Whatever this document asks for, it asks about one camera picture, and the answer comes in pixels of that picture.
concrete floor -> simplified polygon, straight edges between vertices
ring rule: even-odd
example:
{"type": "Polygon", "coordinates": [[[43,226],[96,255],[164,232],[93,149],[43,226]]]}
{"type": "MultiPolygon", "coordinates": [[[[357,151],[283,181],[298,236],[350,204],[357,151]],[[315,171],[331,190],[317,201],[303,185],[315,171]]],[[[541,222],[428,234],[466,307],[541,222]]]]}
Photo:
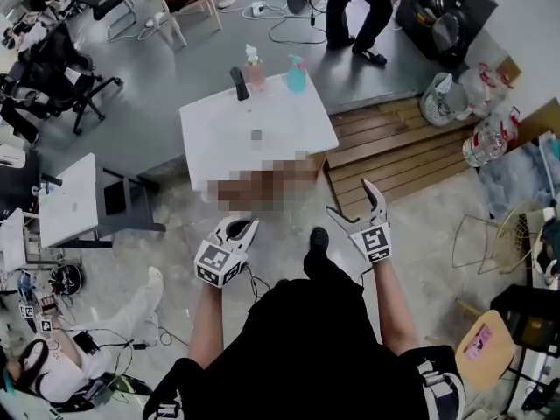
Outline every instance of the concrete floor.
{"type": "MultiPolygon", "coordinates": [[[[158,0],[134,1],[138,23],[125,32],[127,35],[139,33],[144,21],[161,9],[158,0]]],[[[233,9],[253,1],[256,0],[238,0],[233,9]]],[[[274,0],[268,3],[282,4],[274,0]]],[[[134,173],[183,156],[179,108],[231,88],[229,69],[243,66],[246,44],[258,49],[267,75],[286,72],[291,63],[289,54],[305,58],[318,93],[331,113],[415,95],[424,91],[440,71],[402,31],[391,31],[394,21],[377,42],[388,57],[387,68],[382,70],[364,64],[349,49],[327,53],[325,44],[273,43],[268,32],[278,20],[251,21],[242,18],[239,11],[220,14],[221,31],[215,30],[214,20],[206,13],[180,16],[188,42],[184,48],[169,24],[143,42],[131,37],[107,44],[106,27],[120,11],[115,9],[95,22],[86,10],[71,23],[74,39],[80,39],[80,49],[93,57],[97,71],[105,76],[120,76],[124,89],[117,92],[116,87],[110,86],[95,98],[107,119],[100,123],[95,114],[88,112],[81,137],[72,134],[71,111],[40,124],[39,151],[50,172],[62,171],[89,152],[134,173]]],[[[350,32],[357,34],[366,16],[365,2],[353,0],[346,12],[350,32]]],[[[317,17],[316,26],[322,28],[324,24],[325,16],[317,17]]],[[[302,42],[325,39],[325,34],[313,30],[308,20],[296,18],[288,19],[273,35],[276,39],[302,42]]]]}
{"type": "MultiPolygon", "coordinates": [[[[308,235],[313,226],[327,228],[331,236],[330,257],[353,278],[366,270],[366,264],[342,230],[326,214],[333,203],[325,178],[301,200],[290,203],[282,212],[260,213],[261,225],[249,250],[253,272],[269,284],[281,278],[304,277],[302,261],[308,235]]],[[[409,301],[420,338],[428,335],[445,343],[457,344],[472,320],[458,308],[456,298],[487,308],[490,300],[513,282],[521,282],[522,272],[509,276],[490,272],[478,276],[476,266],[452,268],[452,244],[463,214],[486,216],[486,203],[474,171],[466,171],[421,192],[392,203],[388,207],[394,245],[393,263],[409,301]]],[[[191,189],[187,177],[174,179],[155,200],[156,219],[167,226],[164,234],[123,232],[115,236],[110,250],[81,251],[87,284],[73,297],[72,313],[77,322],[92,319],[92,308],[100,319],[111,316],[143,284],[147,268],[159,267],[164,273],[164,300],[159,308],[159,323],[184,340],[189,340],[193,315],[202,283],[193,275],[193,255],[200,240],[213,228],[222,213],[204,203],[191,189]]],[[[456,263],[465,263],[483,253],[483,230],[472,225],[459,237],[456,263]]],[[[370,321],[379,332],[372,273],[364,278],[364,297],[370,321]]],[[[17,309],[17,298],[9,297],[17,309]]],[[[226,344],[242,329],[253,302],[249,276],[241,274],[224,290],[224,331],[226,344]]],[[[337,301],[332,301],[336,309],[337,301]]],[[[184,356],[186,347],[177,341],[171,346],[158,345],[135,352],[129,374],[158,384],[172,363],[184,356]]],[[[128,351],[122,361],[128,363],[128,351]]],[[[478,406],[500,411],[506,401],[510,381],[474,398],[467,388],[468,412],[478,406]]],[[[145,400],[126,396],[112,400],[95,412],[80,414],[79,419],[138,418],[145,400]]],[[[45,418],[45,407],[28,395],[17,398],[0,393],[0,402],[12,410],[16,419],[45,418]]],[[[66,415],[65,418],[78,416],[66,415]]]]}

washing machine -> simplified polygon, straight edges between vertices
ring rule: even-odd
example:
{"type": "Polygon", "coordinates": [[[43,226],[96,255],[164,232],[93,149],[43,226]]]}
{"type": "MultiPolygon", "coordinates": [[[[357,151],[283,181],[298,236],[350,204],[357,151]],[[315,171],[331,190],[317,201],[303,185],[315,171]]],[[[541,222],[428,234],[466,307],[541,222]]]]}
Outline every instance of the washing machine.
{"type": "Polygon", "coordinates": [[[497,7],[494,0],[401,0],[395,20],[426,58],[454,68],[497,7]]]}

hand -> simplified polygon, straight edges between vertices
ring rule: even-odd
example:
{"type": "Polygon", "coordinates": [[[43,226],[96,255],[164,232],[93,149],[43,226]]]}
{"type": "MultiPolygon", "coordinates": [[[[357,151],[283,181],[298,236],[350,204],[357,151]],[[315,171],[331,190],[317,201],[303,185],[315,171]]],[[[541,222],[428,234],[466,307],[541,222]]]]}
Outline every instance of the hand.
{"type": "Polygon", "coordinates": [[[56,301],[54,300],[54,297],[52,296],[43,297],[41,298],[41,300],[39,300],[38,304],[41,307],[41,310],[43,311],[43,314],[47,319],[56,319],[59,316],[60,314],[59,308],[56,305],[56,301]],[[54,305],[54,307],[45,310],[45,307],[49,305],[54,305]]]}

wooden platform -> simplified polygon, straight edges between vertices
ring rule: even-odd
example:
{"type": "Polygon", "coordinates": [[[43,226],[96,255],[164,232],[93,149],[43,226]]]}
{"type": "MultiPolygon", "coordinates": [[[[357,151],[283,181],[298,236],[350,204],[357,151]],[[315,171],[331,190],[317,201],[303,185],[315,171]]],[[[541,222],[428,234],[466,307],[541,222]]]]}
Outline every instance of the wooden platform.
{"type": "Polygon", "coordinates": [[[348,217],[370,209],[361,178],[390,202],[468,169],[462,146],[477,121],[432,126],[415,98],[331,116],[339,147],[327,154],[327,176],[339,208],[348,217]]]}

pink soap bottle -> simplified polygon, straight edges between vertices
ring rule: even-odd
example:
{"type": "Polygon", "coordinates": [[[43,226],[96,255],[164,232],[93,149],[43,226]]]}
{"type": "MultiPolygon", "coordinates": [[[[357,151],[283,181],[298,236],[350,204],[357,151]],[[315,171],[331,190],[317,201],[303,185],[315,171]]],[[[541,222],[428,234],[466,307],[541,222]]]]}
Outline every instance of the pink soap bottle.
{"type": "Polygon", "coordinates": [[[264,82],[266,81],[263,62],[256,55],[256,48],[253,46],[247,45],[245,53],[247,54],[248,81],[251,83],[254,91],[262,92],[264,89],[264,82]]]}

